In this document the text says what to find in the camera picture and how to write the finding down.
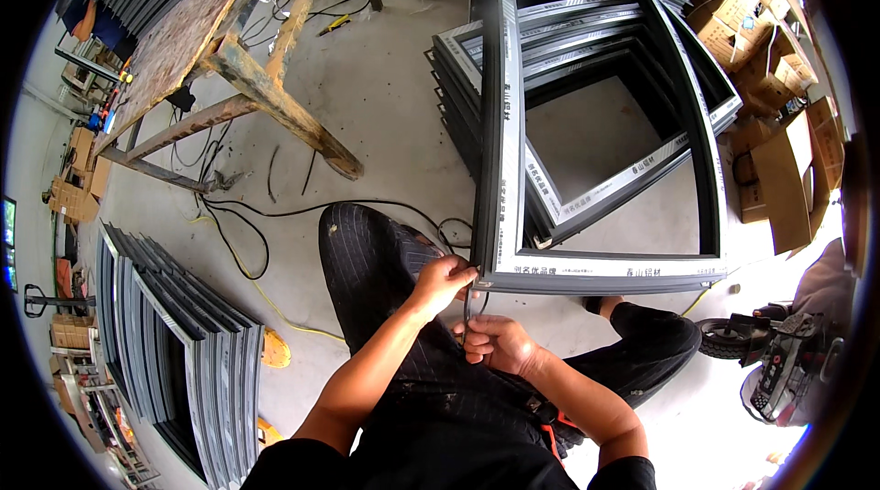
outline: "black shirt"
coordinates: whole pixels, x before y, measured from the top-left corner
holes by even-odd
[[[241,490],[578,488],[546,448],[461,423],[401,424],[365,431],[344,457],[320,440],[278,442],[259,454]],[[599,470],[588,490],[655,490],[654,465],[622,457]]]

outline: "yellow object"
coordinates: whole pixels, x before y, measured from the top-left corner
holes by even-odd
[[[351,19],[348,18],[348,15],[342,15],[341,17],[334,20],[329,26],[327,26],[326,28],[321,30],[318,33],[318,37],[321,37],[322,35],[324,35],[326,33],[330,33],[333,30],[335,30],[336,28],[341,28],[343,26],[343,24],[346,24],[349,22],[351,22]]]
[[[277,429],[272,427],[264,418],[257,418],[257,429],[257,441],[259,442],[259,446],[261,448],[272,446],[276,442],[284,440],[284,437],[281,436],[281,433],[279,433]]]
[[[270,368],[287,368],[291,364],[291,348],[272,328],[263,330],[263,357],[260,360]]]
[[[198,222],[199,220],[210,220],[210,222],[212,224],[214,224],[214,226],[216,226],[216,224],[217,224],[216,220],[214,220],[208,216],[204,216],[204,215],[201,217],[196,217],[193,220],[189,220],[186,218],[184,220],[186,222]],[[229,249],[232,251],[232,255],[235,256],[235,259],[238,262],[238,264],[241,266],[242,270],[245,271],[245,274],[250,276],[251,271],[249,271],[248,268],[245,266],[245,263],[242,262],[241,258],[238,256],[238,253],[236,253],[236,251],[232,248],[231,245],[229,246]],[[257,291],[259,292],[259,294],[261,296],[263,296],[263,299],[266,300],[266,303],[269,303],[269,306],[275,309],[275,312],[278,313],[278,316],[280,316],[280,319],[283,320],[284,323],[287,324],[288,326],[290,326],[291,328],[293,328],[297,331],[305,331],[307,333],[317,333],[318,335],[324,335],[325,337],[333,338],[336,341],[342,341],[343,343],[345,342],[345,340],[342,337],[340,337],[338,335],[334,335],[334,333],[331,333],[329,331],[318,330],[318,329],[310,328],[310,327],[307,327],[304,325],[294,324],[293,322],[291,322],[291,320],[288,320],[287,317],[284,316],[284,313],[282,313],[280,308],[278,308],[278,306],[275,305],[275,303],[269,298],[269,296],[266,295],[266,292],[263,291],[263,288],[259,286],[259,284],[257,283],[256,280],[251,280],[251,283],[253,284],[253,286],[255,286],[257,288]]]

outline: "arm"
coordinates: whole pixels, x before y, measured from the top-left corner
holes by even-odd
[[[600,469],[621,457],[648,457],[642,422],[623,398],[540,347],[515,320],[478,316],[469,326],[468,362],[482,362],[531,383],[599,445]],[[454,330],[461,332],[464,325],[459,322]]]
[[[85,16],[82,17],[82,20],[73,28],[73,32],[71,35],[80,41],[86,41],[90,35],[92,35],[92,29],[95,26],[95,14],[97,13],[97,7],[95,5],[94,0],[89,0],[89,6],[85,10]]]
[[[457,255],[426,264],[412,296],[324,386],[293,438],[321,440],[344,456],[379,402],[419,331],[477,276]]]

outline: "dark gray window frame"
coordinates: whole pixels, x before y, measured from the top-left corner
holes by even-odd
[[[684,46],[657,0],[640,0],[665,35],[683,100],[698,191],[700,253],[649,255],[523,248],[524,96],[516,0],[485,0],[482,81],[483,161],[472,262],[473,288],[512,293],[665,293],[710,286],[726,276],[727,206],[710,116]]]

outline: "tire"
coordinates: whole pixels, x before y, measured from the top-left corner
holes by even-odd
[[[747,354],[752,336],[739,333],[736,329],[727,330],[730,322],[728,319],[705,319],[697,322],[703,336],[699,352],[723,360],[739,360]]]

